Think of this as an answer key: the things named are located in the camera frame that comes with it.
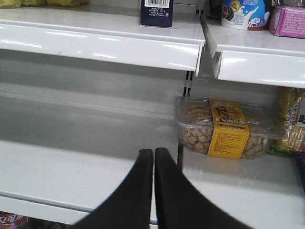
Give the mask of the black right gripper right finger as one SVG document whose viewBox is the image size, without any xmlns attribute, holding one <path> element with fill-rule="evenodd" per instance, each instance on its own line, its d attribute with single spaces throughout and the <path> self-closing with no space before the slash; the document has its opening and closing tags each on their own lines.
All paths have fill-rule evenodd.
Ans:
<svg viewBox="0 0 305 229">
<path fill-rule="evenodd" d="M 154 191 L 160 229 L 247 229 L 202 195 L 166 148 L 155 150 Z"/>
</svg>

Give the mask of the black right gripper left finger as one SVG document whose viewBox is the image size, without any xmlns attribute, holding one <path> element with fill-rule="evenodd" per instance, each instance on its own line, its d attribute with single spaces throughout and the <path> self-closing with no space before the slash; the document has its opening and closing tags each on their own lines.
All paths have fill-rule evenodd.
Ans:
<svg viewBox="0 0 305 229">
<path fill-rule="evenodd" d="M 115 191 L 72 229 L 148 229 L 150 225 L 153 151 L 141 149 L 130 172 Z"/>
</svg>

